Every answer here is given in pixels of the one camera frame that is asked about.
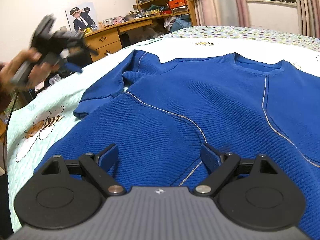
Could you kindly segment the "person left hand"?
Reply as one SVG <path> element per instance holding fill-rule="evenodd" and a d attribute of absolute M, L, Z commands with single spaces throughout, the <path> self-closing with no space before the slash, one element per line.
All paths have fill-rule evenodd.
<path fill-rule="evenodd" d="M 23 50 L 1 68 L 1 92 L 10 93 L 15 89 L 35 88 L 51 73 L 57 72 L 58 64 L 40 62 L 42 54 L 35 48 Z"/>

